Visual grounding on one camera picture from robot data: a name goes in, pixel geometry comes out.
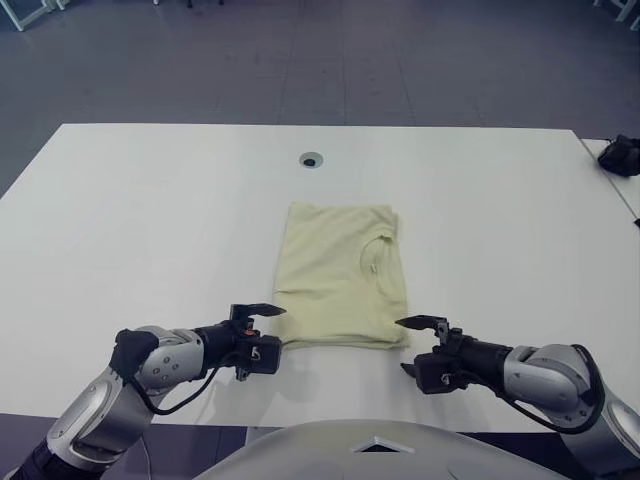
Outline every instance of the black object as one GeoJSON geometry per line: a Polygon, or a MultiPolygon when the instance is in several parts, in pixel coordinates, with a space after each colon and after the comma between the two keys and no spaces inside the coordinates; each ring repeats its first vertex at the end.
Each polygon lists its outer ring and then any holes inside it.
{"type": "Polygon", "coordinates": [[[464,390],[470,383],[482,385],[526,417],[565,435],[586,432],[600,417],[606,396],[604,384],[593,357],[582,345],[572,345],[584,358],[591,380],[591,388],[581,397],[588,405],[595,405],[595,408],[581,425],[560,427],[518,405],[507,395],[503,381],[504,361],[513,350],[511,347],[478,341],[464,335],[460,328],[450,329],[449,322],[443,317],[417,315],[396,323],[413,330],[430,328],[440,338],[440,345],[433,347],[432,353],[416,356],[413,364],[400,364],[408,375],[416,379],[418,388],[426,395],[464,390]]]}
{"type": "Polygon", "coordinates": [[[29,454],[11,480],[97,480],[104,472],[86,472],[63,461],[43,440],[29,454]]]}
{"type": "Polygon", "coordinates": [[[606,171],[631,177],[640,174],[640,139],[618,135],[598,156],[598,163],[606,171]]]}
{"type": "Polygon", "coordinates": [[[261,336],[259,330],[253,329],[251,315],[272,317],[284,312],[284,309],[268,303],[232,305],[229,320],[210,327],[196,328],[194,332],[198,334],[204,344],[204,355],[202,370],[194,380],[204,378],[209,369],[213,369],[213,371],[195,393],[166,410],[153,404],[145,389],[135,378],[135,373],[140,366],[149,357],[151,351],[158,346],[157,339],[155,347],[153,347],[150,338],[136,334],[148,333],[154,338],[155,335],[149,332],[122,330],[116,336],[117,343],[109,365],[122,377],[124,385],[131,384],[150,412],[155,415],[171,415],[198,398],[221,367],[235,367],[236,379],[241,382],[246,380],[251,373],[275,373],[280,366],[282,341],[271,335],[261,336]]]}
{"type": "Polygon", "coordinates": [[[122,384],[131,383],[149,354],[158,348],[158,337],[151,332],[124,329],[116,335],[109,366],[122,377],[122,384]]]}
{"type": "Polygon", "coordinates": [[[278,337],[260,335],[253,329],[252,315],[274,317],[285,313],[282,308],[258,303],[232,305],[229,320],[210,327],[196,328],[204,342],[204,361],[199,378],[207,370],[236,367],[236,379],[243,381],[251,373],[274,374],[280,366],[282,342],[278,337]]]}
{"type": "Polygon", "coordinates": [[[504,391],[503,366],[511,347],[480,342],[463,335],[460,328],[449,329],[443,317],[417,315],[396,323],[412,330],[430,328],[440,338],[432,353],[416,356],[413,365],[401,364],[425,395],[464,390],[470,383],[478,383],[477,377],[504,391]]]}

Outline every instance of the folded t-shirt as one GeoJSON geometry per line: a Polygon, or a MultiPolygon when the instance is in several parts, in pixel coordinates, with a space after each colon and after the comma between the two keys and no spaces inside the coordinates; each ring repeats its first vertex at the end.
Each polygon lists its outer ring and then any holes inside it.
{"type": "Polygon", "coordinates": [[[407,298],[391,207],[294,203],[276,269],[285,346],[406,346],[407,298]]]}

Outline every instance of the black cable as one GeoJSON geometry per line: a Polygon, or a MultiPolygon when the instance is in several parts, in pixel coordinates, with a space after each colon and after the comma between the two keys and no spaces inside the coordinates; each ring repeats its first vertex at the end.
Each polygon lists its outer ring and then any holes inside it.
{"type": "Polygon", "coordinates": [[[591,356],[591,353],[589,352],[589,350],[587,350],[582,345],[571,345],[571,346],[575,348],[578,351],[578,353],[580,353],[584,357],[585,362],[587,364],[587,370],[589,371],[589,377],[591,380],[590,388],[592,390],[595,390],[595,394],[597,398],[596,406],[591,412],[591,415],[589,416],[589,418],[587,418],[587,420],[585,420],[584,423],[582,423],[581,425],[578,425],[577,427],[561,427],[558,425],[554,425],[553,423],[543,418],[540,418],[538,415],[535,415],[534,413],[530,412],[526,408],[521,407],[516,403],[515,400],[507,397],[505,392],[498,390],[492,385],[489,385],[487,382],[485,382],[480,376],[476,375],[475,373],[469,372],[467,370],[463,370],[460,373],[462,373],[463,375],[466,375],[475,383],[478,383],[480,385],[487,387],[496,395],[496,397],[502,399],[507,405],[515,408],[518,412],[522,413],[524,416],[530,418],[534,422],[539,423],[540,425],[550,430],[553,430],[554,432],[557,432],[557,433],[562,433],[564,435],[577,435],[579,433],[586,432],[591,427],[593,427],[595,423],[598,421],[598,418],[602,413],[602,409],[604,408],[605,391],[604,391],[604,383],[602,382],[602,377],[600,376],[600,371],[598,370],[598,367],[596,366],[596,362],[593,360],[593,357],[591,356]]]}
{"type": "MultiPolygon", "coordinates": [[[[229,358],[231,358],[233,355],[235,355],[235,352],[231,352],[228,355],[224,356],[222,358],[222,360],[220,360],[220,365],[225,365],[226,361],[229,358]]],[[[209,386],[209,384],[213,380],[213,377],[215,377],[216,373],[218,373],[218,370],[220,370],[220,367],[214,368],[213,371],[209,374],[209,377],[207,378],[207,380],[202,384],[202,386],[195,393],[193,393],[192,395],[188,396],[187,398],[182,400],[180,403],[177,403],[173,407],[168,408],[166,410],[163,410],[163,409],[160,409],[160,408],[156,407],[151,402],[151,399],[149,398],[149,395],[147,395],[147,392],[144,390],[142,385],[140,385],[140,382],[138,382],[137,378],[133,377],[131,379],[131,385],[133,385],[133,388],[138,393],[138,396],[140,396],[140,399],[144,403],[145,407],[147,407],[149,409],[149,411],[151,411],[152,413],[154,413],[156,415],[162,415],[162,416],[171,415],[172,413],[177,412],[182,407],[184,407],[188,403],[193,402],[196,398],[198,398],[202,394],[202,392],[204,392],[207,389],[207,387],[209,386]]]]}

